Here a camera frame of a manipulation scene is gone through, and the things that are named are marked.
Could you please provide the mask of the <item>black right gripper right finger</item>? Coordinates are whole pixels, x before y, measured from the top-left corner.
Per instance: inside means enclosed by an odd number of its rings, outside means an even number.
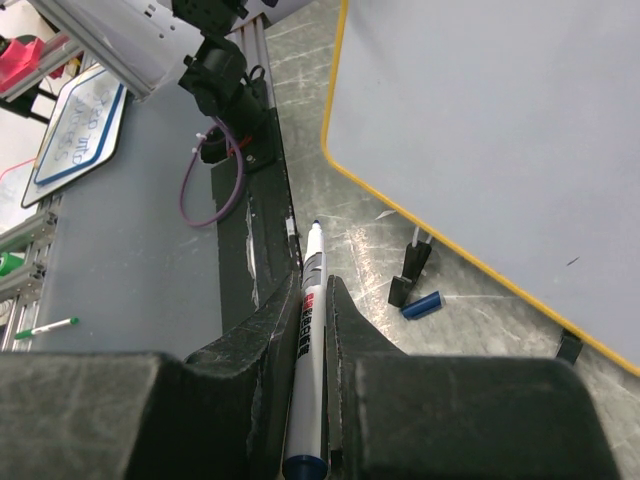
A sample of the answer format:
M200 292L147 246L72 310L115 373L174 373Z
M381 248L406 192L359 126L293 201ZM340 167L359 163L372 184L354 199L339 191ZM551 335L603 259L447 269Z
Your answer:
M334 479L614 479L592 398L564 361L402 352L327 290Z

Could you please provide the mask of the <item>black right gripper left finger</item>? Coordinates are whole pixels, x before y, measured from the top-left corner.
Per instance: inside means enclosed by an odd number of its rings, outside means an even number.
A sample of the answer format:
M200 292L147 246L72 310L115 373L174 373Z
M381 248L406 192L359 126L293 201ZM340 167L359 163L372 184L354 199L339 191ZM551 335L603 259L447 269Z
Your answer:
M291 274L218 340L167 354L1 357L5 479L271 479L301 307Z

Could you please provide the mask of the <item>white blue whiteboard marker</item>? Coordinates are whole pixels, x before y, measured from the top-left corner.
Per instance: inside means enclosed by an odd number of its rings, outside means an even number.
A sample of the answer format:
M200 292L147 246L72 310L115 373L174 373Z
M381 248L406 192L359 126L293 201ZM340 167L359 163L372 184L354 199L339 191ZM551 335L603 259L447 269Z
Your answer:
M302 308L282 474L286 479L324 479L325 326L327 257L324 232L314 221L303 265Z

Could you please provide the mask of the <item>blue marker cap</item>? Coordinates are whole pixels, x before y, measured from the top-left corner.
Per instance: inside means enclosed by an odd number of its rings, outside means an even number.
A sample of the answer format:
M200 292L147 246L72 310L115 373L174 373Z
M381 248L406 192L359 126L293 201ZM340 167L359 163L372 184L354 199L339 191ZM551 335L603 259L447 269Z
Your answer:
M445 299L439 291L435 291L420 298L401 309L401 314L407 320L417 320L440 310L445 305Z

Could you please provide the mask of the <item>yellow framed whiteboard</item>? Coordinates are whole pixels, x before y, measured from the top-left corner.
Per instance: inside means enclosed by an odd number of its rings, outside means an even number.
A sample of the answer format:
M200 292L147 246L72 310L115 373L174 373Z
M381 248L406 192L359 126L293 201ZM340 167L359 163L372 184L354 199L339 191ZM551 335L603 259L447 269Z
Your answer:
M639 370L639 5L346 1L327 160Z

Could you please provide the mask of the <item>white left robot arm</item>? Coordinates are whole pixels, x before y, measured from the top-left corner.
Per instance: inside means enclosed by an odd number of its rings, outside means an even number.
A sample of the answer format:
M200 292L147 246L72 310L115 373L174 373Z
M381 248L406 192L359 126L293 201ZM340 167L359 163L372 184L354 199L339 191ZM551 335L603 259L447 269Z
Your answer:
M205 157L249 171L282 154L264 15L275 1L36 1L34 8L139 100L176 83L238 144L212 133Z

